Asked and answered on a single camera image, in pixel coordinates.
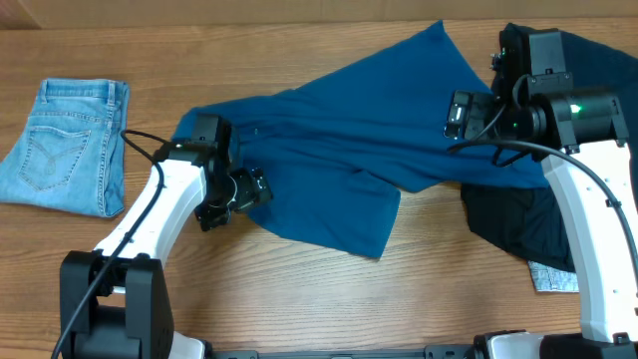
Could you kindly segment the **blue polo shirt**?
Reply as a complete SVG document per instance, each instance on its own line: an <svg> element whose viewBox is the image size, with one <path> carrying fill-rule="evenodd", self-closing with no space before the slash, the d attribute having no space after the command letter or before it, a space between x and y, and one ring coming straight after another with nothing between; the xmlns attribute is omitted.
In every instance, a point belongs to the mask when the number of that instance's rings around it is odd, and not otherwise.
<svg viewBox="0 0 638 359"><path fill-rule="evenodd" d="M540 165L495 167L490 147L457 154L444 134L455 91L484 82L442 23L299 88L188 111L174 137L218 115L240 139L244 163L260 168L273 198L250 212L284 238L378 258L403 191L443 181L544 188Z"/></svg>

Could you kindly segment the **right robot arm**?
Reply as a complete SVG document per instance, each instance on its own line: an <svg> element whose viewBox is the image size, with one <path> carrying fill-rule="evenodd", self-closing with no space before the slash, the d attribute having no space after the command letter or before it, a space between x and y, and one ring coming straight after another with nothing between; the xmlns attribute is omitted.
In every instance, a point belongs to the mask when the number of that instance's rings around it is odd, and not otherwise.
<svg viewBox="0 0 638 359"><path fill-rule="evenodd" d="M629 131L610 90L573 80L560 31L508 25L490 94L456 92L445 133L454 150L492 146L531 157L558 202L580 294L573 334L524 330L454 345L454 358L633 358L637 354L637 209Z"/></svg>

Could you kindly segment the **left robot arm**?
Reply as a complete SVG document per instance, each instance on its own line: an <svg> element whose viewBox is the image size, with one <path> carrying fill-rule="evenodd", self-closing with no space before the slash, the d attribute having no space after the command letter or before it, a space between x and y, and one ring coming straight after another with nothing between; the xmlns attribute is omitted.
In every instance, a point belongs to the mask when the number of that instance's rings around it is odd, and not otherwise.
<svg viewBox="0 0 638 359"><path fill-rule="evenodd" d="M189 217L204 231L272 198L263 170L247 169L231 123L198 115L149 156L149 180L117 227L60 267L55 358L210 358L205 340L174 329L164 267Z"/></svg>

